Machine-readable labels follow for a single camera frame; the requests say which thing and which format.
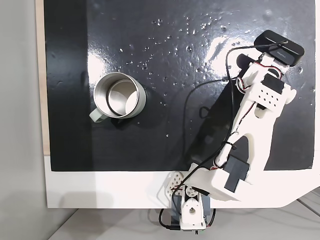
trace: wooden board edge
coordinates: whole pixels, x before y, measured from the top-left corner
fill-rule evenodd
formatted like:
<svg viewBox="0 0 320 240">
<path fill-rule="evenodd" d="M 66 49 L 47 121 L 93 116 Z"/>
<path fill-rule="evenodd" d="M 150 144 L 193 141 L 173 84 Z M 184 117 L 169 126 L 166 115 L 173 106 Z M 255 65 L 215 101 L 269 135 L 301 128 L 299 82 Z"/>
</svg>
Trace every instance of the wooden board edge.
<svg viewBox="0 0 320 240">
<path fill-rule="evenodd" d="M 50 155 L 44 0 L 35 0 L 36 45 L 43 155 Z"/>
</svg>

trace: metal mug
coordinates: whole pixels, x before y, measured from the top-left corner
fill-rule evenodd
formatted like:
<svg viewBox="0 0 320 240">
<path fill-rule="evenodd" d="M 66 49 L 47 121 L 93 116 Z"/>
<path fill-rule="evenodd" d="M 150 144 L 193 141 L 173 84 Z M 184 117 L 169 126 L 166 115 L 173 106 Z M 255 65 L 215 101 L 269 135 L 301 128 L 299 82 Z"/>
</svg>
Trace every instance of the metal mug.
<svg viewBox="0 0 320 240">
<path fill-rule="evenodd" d="M 95 123 L 106 118 L 132 118 L 144 109 L 146 99 L 144 88 L 133 77 L 111 72 L 96 83 L 93 92 L 96 109 L 89 116 Z"/>
</svg>

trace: black mat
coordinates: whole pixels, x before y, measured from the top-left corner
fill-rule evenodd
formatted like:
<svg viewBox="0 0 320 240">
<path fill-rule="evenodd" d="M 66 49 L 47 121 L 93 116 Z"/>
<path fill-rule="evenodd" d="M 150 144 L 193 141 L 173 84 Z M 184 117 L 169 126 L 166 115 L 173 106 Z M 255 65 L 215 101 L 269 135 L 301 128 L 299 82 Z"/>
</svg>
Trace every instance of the black mat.
<svg viewBox="0 0 320 240">
<path fill-rule="evenodd" d="M 44 0 L 44 17 L 53 171 L 172 171 L 201 162 L 227 132 L 230 90 L 217 81 L 194 91 L 183 124 L 187 95 L 225 77 L 227 50 L 252 44 L 267 29 L 302 45 L 305 56 L 283 78 L 297 96 L 275 123 L 265 169 L 312 167 L 314 1 Z M 230 63 L 235 77 L 239 68 Z M 145 109 L 132 119 L 93 123 L 95 82 L 116 71 L 145 87 Z M 241 97 L 237 92 L 238 105 Z M 237 145 L 245 159 L 246 141 Z"/>
</svg>

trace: mug handle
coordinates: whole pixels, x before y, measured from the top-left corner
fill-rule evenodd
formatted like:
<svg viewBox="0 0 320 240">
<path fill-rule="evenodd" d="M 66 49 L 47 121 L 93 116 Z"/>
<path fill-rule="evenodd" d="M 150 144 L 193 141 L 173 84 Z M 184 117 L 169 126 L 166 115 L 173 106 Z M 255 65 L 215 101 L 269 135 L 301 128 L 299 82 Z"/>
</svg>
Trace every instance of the mug handle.
<svg viewBox="0 0 320 240">
<path fill-rule="evenodd" d="M 93 110 L 89 114 L 89 116 L 92 119 L 92 121 L 94 121 L 95 123 L 100 123 L 100 122 L 102 122 L 104 119 L 106 119 L 108 117 L 103 112 L 101 112 L 98 108 Z"/>
</svg>

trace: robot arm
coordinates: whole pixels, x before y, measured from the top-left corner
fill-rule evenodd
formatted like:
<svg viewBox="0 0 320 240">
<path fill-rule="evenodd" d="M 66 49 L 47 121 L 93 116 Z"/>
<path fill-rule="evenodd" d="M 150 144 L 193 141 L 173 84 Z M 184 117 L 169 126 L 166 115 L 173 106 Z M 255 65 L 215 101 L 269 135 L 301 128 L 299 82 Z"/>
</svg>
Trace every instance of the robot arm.
<svg viewBox="0 0 320 240">
<path fill-rule="evenodd" d="M 277 43 L 284 39 L 267 30 L 254 43 Z M 303 56 L 304 49 L 290 40 L 285 40 L 288 41 L 285 46 L 270 47 L 257 61 L 249 65 L 242 78 L 237 78 L 236 86 L 244 97 L 226 144 L 213 161 L 211 169 L 199 168 L 193 172 L 197 167 L 193 163 L 185 175 L 190 176 L 184 185 L 180 186 L 181 190 L 177 191 L 181 197 L 174 205 L 179 205 L 181 209 L 179 225 L 182 230 L 206 228 L 208 206 L 204 204 L 204 199 L 211 197 L 221 201 L 241 201 L 248 196 L 251 185 L 259 182 L 259 175 L 270 155 L 275 121 L 284 106 L 289 104 L 297 93 L 282 82 L 281 78 L 289 66 L 294 66 Z M 249 157 L 246 162 L 230 155 L 234 143 L 242 136 L 248 139 Z M 172 179 L 169 185 L 179 187 L 183 176 L 177 179 Z M 174 188 L 167 189 L 168 197 L 172 196 L 172 189 Z"/>
</svg>

